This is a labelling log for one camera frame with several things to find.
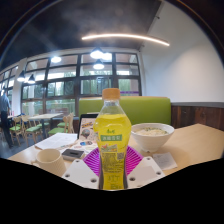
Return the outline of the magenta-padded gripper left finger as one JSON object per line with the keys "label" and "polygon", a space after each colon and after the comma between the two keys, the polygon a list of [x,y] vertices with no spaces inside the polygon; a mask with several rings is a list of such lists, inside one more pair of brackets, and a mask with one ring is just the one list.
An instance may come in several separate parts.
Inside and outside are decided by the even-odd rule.
{"label": "magenta-padded gripper left finger", "polygon": [[99,150],[94,149],[88,155],[82,150],[66,149],[62,156],[71,161],[63,178],[84,188],[98,189],[100,176]]}

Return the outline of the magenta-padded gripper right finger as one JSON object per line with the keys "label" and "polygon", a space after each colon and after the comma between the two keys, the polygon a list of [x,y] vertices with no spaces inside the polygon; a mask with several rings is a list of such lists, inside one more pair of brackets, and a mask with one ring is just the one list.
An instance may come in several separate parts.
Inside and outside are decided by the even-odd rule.
{"label": "magenta-padded gripper right finger", "polygon": [[132,147],[127,148],[125,171],[128,189],[143,187],[165,176],[151,156],[144,157]]}

